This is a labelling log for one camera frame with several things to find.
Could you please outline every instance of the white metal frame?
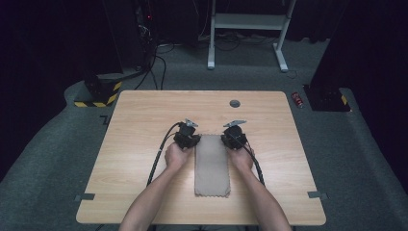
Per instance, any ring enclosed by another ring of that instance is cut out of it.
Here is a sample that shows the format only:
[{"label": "white metal frame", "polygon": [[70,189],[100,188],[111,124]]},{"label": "white metal frame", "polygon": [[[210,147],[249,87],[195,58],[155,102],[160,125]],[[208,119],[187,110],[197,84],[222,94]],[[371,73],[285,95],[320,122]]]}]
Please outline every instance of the white metal frame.
[{"label": "white metal frame", "polygon": [[273,44],[273,51],[276,54],[281,71],[288,71],[288,66],[286,65],[286,61],[282,53],[282,45],[288,31],[289,23],[291,22],[296,0],[291,1],[285,15],[216,13],[216,1],[217,0],[213,0],[211,15],[211,34],[208,52],[209,69],[216,68],[216,28],[230,28],[281,31],[278,42]]}]

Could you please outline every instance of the soda can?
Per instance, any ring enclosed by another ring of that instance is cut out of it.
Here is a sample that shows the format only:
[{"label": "soda can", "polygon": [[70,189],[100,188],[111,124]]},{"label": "soda can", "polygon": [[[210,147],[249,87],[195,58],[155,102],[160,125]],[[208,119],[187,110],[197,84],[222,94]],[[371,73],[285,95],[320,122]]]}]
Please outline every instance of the soda can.
[{"label": "soda can", "polygon": [[303,100],[302,100],[302,98],[300,98],[299,93],[293,92],[292,93],[292,99],[293,99],[293,102],[294,102],[294,104],[296,105],[297,108],[303,108],[304,107]]}]

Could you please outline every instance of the forearm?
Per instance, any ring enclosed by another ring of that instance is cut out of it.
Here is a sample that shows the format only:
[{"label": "forearm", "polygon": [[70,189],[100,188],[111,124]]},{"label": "forearm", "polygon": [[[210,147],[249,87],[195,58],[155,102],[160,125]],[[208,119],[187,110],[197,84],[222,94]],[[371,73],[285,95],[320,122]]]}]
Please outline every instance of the forearm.
[{"label": "forearm", "polygon": [[119,231],[147,230],[163,201],[166,188],[177,174],[178,168],[167,167],[130,206]]},{"label": "forearm", "polygon": [[292,230],[275,197],[258,181],[253,172],[240,170],[240,175],[248,188],[249,198],[262,230]]}]

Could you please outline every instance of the folded gray cloth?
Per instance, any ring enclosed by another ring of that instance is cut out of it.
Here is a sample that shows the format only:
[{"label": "folded gray cloth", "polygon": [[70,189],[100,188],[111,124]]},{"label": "folded gray cloth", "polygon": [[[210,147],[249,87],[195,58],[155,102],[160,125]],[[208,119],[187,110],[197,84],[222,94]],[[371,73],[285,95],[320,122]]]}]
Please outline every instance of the folded gray cloth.
[{"label": "folded gray cloth", "polygon": [[227,197],[231,192],[228,157],[220,135],[203,135],[195,148],[196,195]]}]

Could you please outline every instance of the table top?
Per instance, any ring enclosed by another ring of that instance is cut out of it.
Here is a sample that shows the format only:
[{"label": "table top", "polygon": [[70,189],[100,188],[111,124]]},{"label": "table top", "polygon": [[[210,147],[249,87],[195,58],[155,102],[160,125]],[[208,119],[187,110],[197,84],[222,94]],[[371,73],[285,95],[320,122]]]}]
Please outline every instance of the table top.
[{"label": "table top", "polygon": [[[239,108],[230,106],[239,100]],[[222,134],[224,124],[240,125],[255,150],[265,184],[291,225],[322,225],[326,218],[319,198],[309,198],[316,185],[285,93],[280,91],[125,90],[115,106],[77,214],[81,223],[121,223],[145,188],[168,129],[188,118],[195,134]],[[172,142],[169,139],[165,148]],[[155,177],[166,167],[164,155]],[[229,163],[231,193],[225,197],[194,194],[194,155],[174,178],[153,223],[257,224],[247,190]]]}]

